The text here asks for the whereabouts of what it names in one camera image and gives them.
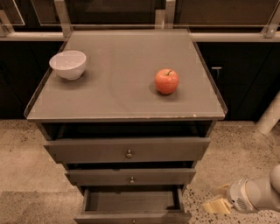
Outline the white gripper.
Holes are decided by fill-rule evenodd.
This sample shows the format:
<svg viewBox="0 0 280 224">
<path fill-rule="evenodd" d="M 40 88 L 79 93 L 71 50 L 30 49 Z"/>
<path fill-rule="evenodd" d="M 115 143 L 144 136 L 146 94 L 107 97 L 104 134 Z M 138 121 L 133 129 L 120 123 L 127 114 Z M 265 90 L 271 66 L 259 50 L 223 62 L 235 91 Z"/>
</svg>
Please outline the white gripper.
<svg viewBox="0 0 280 224">
<path fill-rule="evenodd" d="M 233 204 L 234 208 L 243 214 L 255 213 L 256 209 L 249 201 L 249 197 L 246 192 L 246 179 L 235 181 L 233 184 L 225 184 L 218 186 L 212 190 L 213 195 L 226 196 L 228 200 Z M 227 199 L 219 198 L 212 199 L 202 204 L 203 208 L 209 214 L 230 214 L 232 212 L 232 206 Z"/>
</svg>

